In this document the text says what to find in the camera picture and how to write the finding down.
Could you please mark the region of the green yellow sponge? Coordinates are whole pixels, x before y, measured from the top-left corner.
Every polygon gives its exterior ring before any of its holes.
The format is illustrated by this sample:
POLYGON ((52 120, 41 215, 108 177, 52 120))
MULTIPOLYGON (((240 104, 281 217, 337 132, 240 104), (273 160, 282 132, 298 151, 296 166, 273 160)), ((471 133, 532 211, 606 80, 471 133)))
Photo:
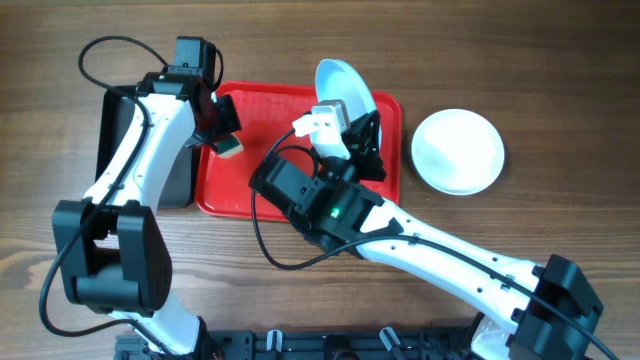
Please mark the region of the green yellow sponge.
POLYGON ((216 142, 214 150, 217 157, 228 159, 244 150, 242 143, 235 135, 230 135, 216 142))

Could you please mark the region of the white plate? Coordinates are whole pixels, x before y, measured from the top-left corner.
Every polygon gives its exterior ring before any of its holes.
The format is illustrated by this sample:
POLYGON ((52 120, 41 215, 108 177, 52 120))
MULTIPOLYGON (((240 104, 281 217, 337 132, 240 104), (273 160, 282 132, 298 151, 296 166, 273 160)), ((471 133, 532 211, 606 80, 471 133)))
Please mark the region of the white plate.
POLYGON ((500 176, 506 150, 485 117, 464 109, 445 109, 416 128, 410 158, 419 177, 435 190, 455 196, 484 191, 500 176))

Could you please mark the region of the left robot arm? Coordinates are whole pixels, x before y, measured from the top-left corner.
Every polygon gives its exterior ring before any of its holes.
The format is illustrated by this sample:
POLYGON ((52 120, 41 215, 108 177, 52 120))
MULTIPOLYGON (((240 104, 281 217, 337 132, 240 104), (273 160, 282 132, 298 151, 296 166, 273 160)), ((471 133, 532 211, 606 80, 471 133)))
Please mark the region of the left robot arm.
POLYGON ((172 261, 155 215, 180 151, 206 146, 229 158, 242 151, 230 97, 215 95, 223 57, 201 37, 180 36, 172 63, 149 72, 135 92, 132 120, 102 175, 79 201, 61 201, 52 217, 57 256, 45 278, 39 314, 53 334, 81 337, 126 324, 159 359, 214 359, 219 351, 204 320, 171 292, 172 261), (56 275, 73 304, 111 321, 62 330, 47 313, 56 275))

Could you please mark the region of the light blue plate top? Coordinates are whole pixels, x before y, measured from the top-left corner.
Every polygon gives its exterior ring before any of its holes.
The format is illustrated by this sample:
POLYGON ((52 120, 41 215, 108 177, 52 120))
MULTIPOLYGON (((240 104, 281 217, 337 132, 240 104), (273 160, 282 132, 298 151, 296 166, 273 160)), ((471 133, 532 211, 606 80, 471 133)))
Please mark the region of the light blue plate top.
POLYGON ((364 79, 343 60, 324 59, 319 63, 315 89, 318 103, 336 99, 345 103, 350 127, 361 116, 377 110, 364 79))

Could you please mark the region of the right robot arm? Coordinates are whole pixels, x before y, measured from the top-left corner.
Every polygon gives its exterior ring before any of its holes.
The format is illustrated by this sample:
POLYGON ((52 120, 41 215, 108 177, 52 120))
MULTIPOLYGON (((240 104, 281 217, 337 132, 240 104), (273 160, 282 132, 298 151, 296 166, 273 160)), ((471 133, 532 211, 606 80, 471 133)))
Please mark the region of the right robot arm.
POLYGON ((308 154, 306 174, 280 156, 275 143, 249 185, 280 210, 323 254, 310 267, 341 252, 417 276, 476 308, 470 352, 480 359, 582 359, 589 346, 614 353, 594 331, 604 311, 582 270, 552 255, 540 266, 500 256, 414 218, 362 186, 386 177, 379 155, 380 115, 372 110, 336 131, 343 155, 308 154))

